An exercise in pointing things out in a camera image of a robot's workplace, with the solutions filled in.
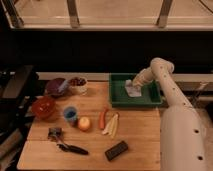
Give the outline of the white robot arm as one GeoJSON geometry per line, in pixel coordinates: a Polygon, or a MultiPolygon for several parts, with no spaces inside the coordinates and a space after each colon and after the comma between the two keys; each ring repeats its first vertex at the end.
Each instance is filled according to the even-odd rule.
{"type": "Polygon", "coordinates": [[[205,128],[193,105],[172,78],[174,64],[154,58],[133,79],[134,87],[157,80],[168,108],[160,122],[160,171],[207,171],[205,128]]]}

